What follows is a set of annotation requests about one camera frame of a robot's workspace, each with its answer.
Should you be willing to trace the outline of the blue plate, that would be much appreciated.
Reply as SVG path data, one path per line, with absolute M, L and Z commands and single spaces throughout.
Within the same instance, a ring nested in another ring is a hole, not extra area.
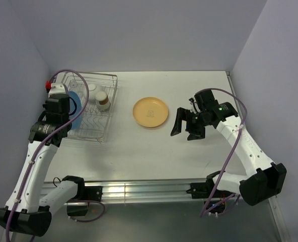
M 78 115 L 78 113 L 82 109 L 82 104 L 81 104 L 80 98 L 75 92 L 69 91 L 68 94 L 70 99 L 69 118 L 73 119 Z M 71 131 L 78 129 L 81 125 L 81 122 L 82 122 L 82 116 L 80 115 L 71 123 Z

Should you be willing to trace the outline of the orange plate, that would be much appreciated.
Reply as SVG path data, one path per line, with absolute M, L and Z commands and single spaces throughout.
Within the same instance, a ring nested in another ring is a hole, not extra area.
M 167 105 L 156 97 L 144 97 L 132 109 L 134 120 L 145 128 L 156 128 L 168 118 Z

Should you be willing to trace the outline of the white ceramic bowl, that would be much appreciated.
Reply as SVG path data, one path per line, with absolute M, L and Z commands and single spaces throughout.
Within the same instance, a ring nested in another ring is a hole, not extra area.
M 88 100 L 95 100 L 96 94 L 100 91 L 103 91 L 102 86 L 94 83 L 88 84 L 88 90 L 89 90 L 89 98 Z

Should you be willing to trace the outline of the steel cup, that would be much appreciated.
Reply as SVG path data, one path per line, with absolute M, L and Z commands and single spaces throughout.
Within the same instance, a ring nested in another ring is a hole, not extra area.
M 99 110 L 107 110 L 110 107 L 110 101 L 105 91 L 99 91 L 95 94 L 96 106 Z

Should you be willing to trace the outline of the clear glass cup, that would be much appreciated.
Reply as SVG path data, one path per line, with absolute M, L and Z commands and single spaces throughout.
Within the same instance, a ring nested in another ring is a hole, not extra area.
M 69 87 L 69 91 L 76 93 L 78 97 L 81 98 L 84 96 L 85 85 L 83 82 L 72 80 L 70 81 L 68 87 Z

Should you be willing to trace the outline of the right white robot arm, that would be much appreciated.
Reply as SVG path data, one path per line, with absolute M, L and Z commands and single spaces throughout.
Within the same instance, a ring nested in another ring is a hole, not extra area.
M 214 127 L 230 144 L 231 151 L 220 171 L 206 178 L 208 198 L 222 191 L 240 195 L 250 206 L 281 193 L 287 170 L 267 156 L 244 126 L 229 102 L 219 103 L 213 88 L 203 89 L 190 98 L 191 109 L 179 107 L 171 136 L 181 133 L 186 123 L 188 141 L 205 138 L 207 126 Z

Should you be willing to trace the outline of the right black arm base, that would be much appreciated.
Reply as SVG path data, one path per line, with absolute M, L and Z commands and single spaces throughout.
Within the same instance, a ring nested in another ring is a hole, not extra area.
M 187 194 L 191 195 L 192 199 L 208 199 L 210 192 L 212 191 L 213 185 L 209 182 L 201 182 L 201 183 L 191 183 L 190 188 L 186 191 Z M 216 190 L 211 202 L 208 204 L 207 209 L 214 207 L 218 201 L 222 201 L 225 198 L 229 197 L 232 193 L 228 191 L 220 191 Z M 226 209 L 226 202 L 223 201 L 216 208 L 212 209 L 210 212 L 215 214 L 223 213 Z

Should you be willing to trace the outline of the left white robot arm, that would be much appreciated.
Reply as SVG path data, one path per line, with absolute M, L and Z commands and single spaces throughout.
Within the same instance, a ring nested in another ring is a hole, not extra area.
M 50 163 L 63 138 L 71 129 L 70 96 L 52 94 L 43 104 L 44 111 L 31 127 L 26 160 L 17 184 L 3 208 L 0 226 L 10 232 L 43 236 L 52 216 L 69 200 L 81 201 L 86 195 L 84 179 L 68 175 L 57 188 L 40 197 Z

